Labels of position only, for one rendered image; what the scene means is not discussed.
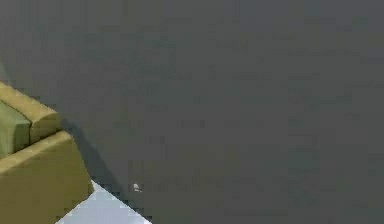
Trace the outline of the green sofa cushion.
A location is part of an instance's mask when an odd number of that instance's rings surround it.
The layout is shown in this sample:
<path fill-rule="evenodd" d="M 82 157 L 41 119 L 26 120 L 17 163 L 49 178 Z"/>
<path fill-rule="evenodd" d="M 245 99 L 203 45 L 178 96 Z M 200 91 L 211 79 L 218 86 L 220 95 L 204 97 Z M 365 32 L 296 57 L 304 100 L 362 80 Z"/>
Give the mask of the green sofa cushion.
<path fill-rule="evenodd" d="M 0 101 L 0 159 L 30 145 L 31 122 Z"/>

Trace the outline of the olive yellow sofa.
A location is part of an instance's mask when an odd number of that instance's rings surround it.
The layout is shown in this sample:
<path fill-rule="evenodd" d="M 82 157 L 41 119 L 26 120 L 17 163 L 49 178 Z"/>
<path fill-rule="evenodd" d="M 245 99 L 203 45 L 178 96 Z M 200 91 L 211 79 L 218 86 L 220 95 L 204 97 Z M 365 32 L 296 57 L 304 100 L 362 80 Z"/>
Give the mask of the olive yellow sofa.
<path fill-rule="evenodd" d="M 77 144 L 50 107 L 0 81 L 0 101 L 30 122 L 30 145 L 0 159 L 0 224 L 55 224 L 93 192 Z"/>

